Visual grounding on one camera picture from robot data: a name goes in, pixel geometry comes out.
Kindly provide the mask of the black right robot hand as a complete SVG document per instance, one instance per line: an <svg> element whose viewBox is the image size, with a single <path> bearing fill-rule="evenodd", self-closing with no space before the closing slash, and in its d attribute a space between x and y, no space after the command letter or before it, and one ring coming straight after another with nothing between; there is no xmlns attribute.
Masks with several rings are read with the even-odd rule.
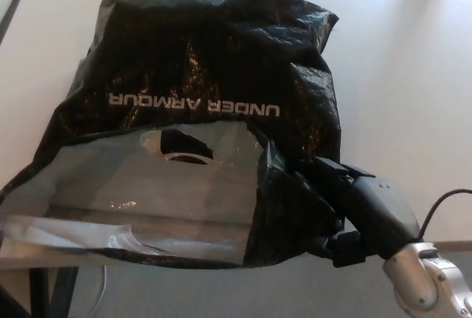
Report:
<svg viewBox="0 0 472 318"><path fill-rule="evenodd" d="M388 260L420 241L412 209L388 181L323 157L301 162L299 171L336 215L355 227L324 242L334 267L363 263L372 255Z"/></svg>

